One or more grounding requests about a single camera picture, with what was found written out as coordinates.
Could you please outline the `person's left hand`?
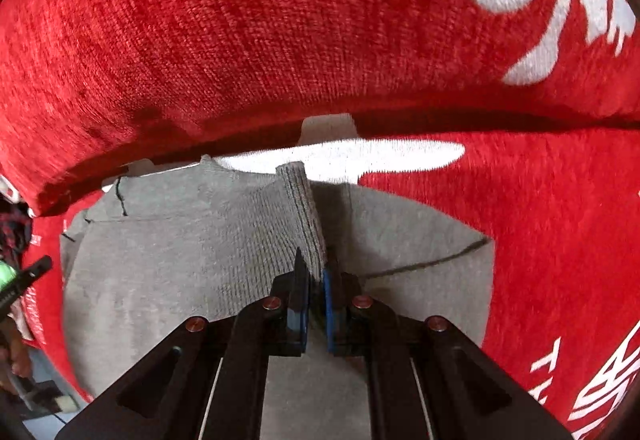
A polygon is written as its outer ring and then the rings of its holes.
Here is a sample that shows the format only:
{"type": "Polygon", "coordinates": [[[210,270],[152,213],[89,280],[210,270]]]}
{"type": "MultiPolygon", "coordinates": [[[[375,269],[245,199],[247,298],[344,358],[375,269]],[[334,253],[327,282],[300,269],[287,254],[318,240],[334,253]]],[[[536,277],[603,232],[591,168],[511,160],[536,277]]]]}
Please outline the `person's left hand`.
{"type": "Polygon", "coordinates": [[[28,347],[11,318],[5,318],[1,322],[1,337],[6,343],[1,345],[1,363],[8,364],[16,377],[31,378],[32,360],[29,357],[28,347]]]}

